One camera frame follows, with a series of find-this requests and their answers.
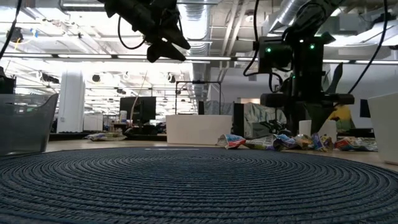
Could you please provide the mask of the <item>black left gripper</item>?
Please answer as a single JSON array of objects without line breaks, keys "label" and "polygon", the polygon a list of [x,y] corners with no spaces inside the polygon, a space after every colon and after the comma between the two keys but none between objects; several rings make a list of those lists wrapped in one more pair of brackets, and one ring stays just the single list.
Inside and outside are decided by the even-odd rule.
[{"label": "black left gripper", "polygon": [[101,2],[108,17],[118,14],[132,26],[134,32],[139,31],[143,34],[147,42],[155,42],[147,49],[149,62],[155,62],[161,57],[186,60],[186,57],[171,44],[190,49],[190,44],[177,26],[176,0],[101,0]]}]

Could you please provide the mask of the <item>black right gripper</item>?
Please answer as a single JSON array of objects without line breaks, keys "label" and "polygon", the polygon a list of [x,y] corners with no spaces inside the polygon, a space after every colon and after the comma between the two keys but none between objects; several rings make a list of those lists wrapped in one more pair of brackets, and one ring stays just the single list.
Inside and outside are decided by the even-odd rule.
[{"label": "black right gripper", "polygon": [[312,121],[311,134],[319,132],[328,117],[338,105],[353,105],[354,96],[349,93],[337,93],[336,87],[342,78],[342,73],[334,73],[332,82],[326,91],[322,87],[322,77],[325,73],[310,73],[304,76],[292,75],[284,80],[276,92],[263,93],[260,103],[271,108],[284,107],[287,118],[287,129],[292,134],[299,133],[299,122],[307,119],[307,113]]}]

